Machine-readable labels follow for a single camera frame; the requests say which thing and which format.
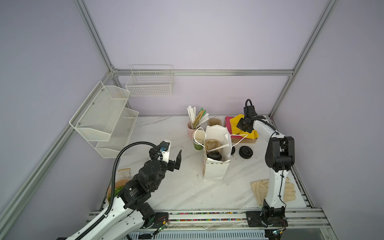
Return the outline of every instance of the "pen holder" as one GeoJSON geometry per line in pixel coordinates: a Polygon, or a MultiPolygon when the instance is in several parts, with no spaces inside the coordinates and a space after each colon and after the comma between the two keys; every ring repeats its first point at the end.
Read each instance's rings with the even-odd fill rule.
{"type": "Polygon", "coordinates": [[[188,137],[192,139],[193,133],[194,131],[196,131],[196,129],[192,129],[191,122],[188,122],[187,127],[188,127],[188,137]]]}

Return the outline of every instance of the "beige cloth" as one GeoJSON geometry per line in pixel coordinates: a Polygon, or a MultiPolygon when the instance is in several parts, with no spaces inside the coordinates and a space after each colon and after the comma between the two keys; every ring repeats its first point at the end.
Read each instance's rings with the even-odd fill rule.
{"type": "MultiPolygon", "coordinates": [[[[264,199],[266,197],[266,194],[268,193],[268,184],[269,179],[263,179],[255,182],[251,182],[251,188],[253,191],[253,194],[256,197],[257,203],[262,206],[264,199]]],[[[295,185],[291,182],[289,182],[289,178],[287,177],[285,181],[285,189],[284,189],[284,202],[289,202],[296,199],[295,195],[295,185]]]]}

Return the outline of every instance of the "paper bag handle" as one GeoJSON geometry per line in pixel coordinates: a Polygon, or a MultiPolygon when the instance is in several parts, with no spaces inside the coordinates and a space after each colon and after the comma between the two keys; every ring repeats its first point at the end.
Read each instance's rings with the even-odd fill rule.
{"type": "Polygon", "coordinates": [[[246,138],[247,136],[248,136],[248,134],[231,134],[231,136],[244,136],[245,135],[245,137],[243,137],[240,141],[238,141],[235,145],[232,145],[232,147],[234,147],[234,146],[236,146],[236,145],[238,145],[244,138],[246,138]]]}

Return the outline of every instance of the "wire basket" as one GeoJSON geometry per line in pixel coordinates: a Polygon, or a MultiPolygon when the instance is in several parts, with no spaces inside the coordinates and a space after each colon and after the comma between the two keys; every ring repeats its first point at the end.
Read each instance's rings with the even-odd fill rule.
{"type": "Polygon", "coordinates": [[[131,65],[126,84],[132,97],[171,96],[174,80],[172,65],[131,65]]]}
{"type": "Polygon", "coordinates": [[[107,142],[98,142],[95,149],[103,158],[116,158],[118,153],[128,145],[139,112],[123,108],[116,127],[107,142]]]}
{"type": "Polygon", "coordinates": [[[76,121],[75,114],[70,120],[71,126],[87,141],[109,141],[128,101],[129,91],[116,86],[101,85],[80,119],[76,121]]]}

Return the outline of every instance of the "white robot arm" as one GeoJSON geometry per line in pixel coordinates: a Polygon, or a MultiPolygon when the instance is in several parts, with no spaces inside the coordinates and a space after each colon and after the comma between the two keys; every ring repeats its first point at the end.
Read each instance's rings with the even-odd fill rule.
{"type": "Polygon", "coordinates": [[[264,116],[257,115],[249,99],[245,102],[244,118],[240,119],[237,127],[249,133],[256,130],[268,142],[265,162],[270,167],[270,177],[261,219],[265,226],[272,226],[280,220],[285,220],[286,204],[283,202],[285,180],[295,163],[295,141],[292,137],[278,132],[264,116]]]}
{"type": "MultiPolygon", "coordinates": [[[[153,224],[155,211],[145,201],[151,197],[151,192],[157,190],[167,170],[173,172],[174,169],[180,168],[181,150],[176,161],[170,161],[170,141],[164,140],[158,146],[149,142],[132,143],[125,147],[116,158],[113,176],[116,174],[116,167],[123,152],[130,146],[138,144],[152,146],[149,150],[151,160],[147,161],[139,173],[125,184],[117,196],[114,196],[113,185],[110,206],[107,206],[85,227],[66,240],[117,240],[143,226],[150,227],[153,224]]],[[[153,236],[166,226],[167,223],[164,223],[153,233],[153,236]]]]}

